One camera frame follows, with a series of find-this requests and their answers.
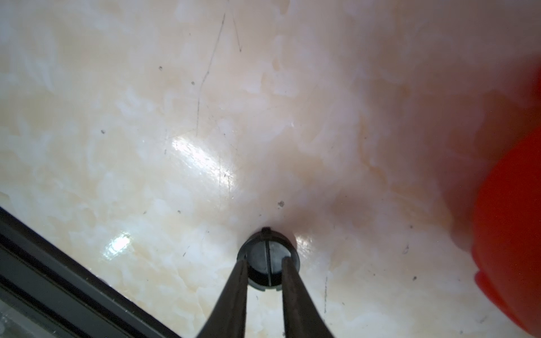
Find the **scratch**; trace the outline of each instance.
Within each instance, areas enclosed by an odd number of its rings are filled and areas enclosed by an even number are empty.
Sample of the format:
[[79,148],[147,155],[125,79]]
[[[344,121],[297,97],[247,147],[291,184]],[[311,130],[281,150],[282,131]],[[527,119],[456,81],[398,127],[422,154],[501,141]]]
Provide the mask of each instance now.
[[218,48],[218,42],[220,42],[220,37],[222,36],[222,30],[223,30],[223,24],[226,21],[226,13],[223,13],[222,18],[222,25],[220,26],[220,31],[218,32],[218,38],[216,38],[216,43],[214,44],[214,49],[212,51],[212,54],[210,56],[210,61],[208,63],[207,72],[203,76],[203,80],[201,81],[201,85],[199,86],[199,93],[197,95],[197,120],[195,122],[195,136],[197,137],[199,133],[199,106],[201,104],[201,91],[203,90],[204,82],[207,80],[207,76],[210,73],[210,66],[212,66],[212,61],[214,60],[214,55],[216,54],[216,49]]
[[233,17],[233,26],[235,26],[235,34],[237,35],[237,44],[239,45],[239,53],[241,53],[242,52],[242,46],[240,45],[239,31],[236,28],[235,16],[233,15],[233,13],[231,13],[231,16]]
[[329,277],[325,277],[325,305],[323,307],[323,313],[327,313],[327,282]]

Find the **black frame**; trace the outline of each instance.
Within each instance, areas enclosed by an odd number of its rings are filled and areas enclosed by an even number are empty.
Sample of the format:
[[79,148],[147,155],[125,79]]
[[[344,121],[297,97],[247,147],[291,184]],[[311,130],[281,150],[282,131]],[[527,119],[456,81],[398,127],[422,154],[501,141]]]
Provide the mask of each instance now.
[[59,337],[180,338],[2,208],[0,299]]

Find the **red object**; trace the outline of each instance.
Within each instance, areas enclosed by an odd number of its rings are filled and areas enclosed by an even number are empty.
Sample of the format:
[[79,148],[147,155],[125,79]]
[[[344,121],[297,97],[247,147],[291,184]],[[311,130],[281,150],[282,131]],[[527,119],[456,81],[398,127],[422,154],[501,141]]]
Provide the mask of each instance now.
[[485,295],[541,338],[541,128],[517,144],[481,187],[473,258]]

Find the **marble-patterned surface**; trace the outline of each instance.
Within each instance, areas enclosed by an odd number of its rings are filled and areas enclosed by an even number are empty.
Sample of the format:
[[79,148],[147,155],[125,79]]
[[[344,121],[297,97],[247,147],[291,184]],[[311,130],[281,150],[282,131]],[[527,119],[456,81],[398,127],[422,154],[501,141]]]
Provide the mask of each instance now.
[[[336,337],[526,337],[467,249],[476,189],[541,122],[540,17],[528,0],[2,1],[0,204],[184,337],[262,226],[295,239]],[[247,336],[281,336],[281,294],[248,296]]]

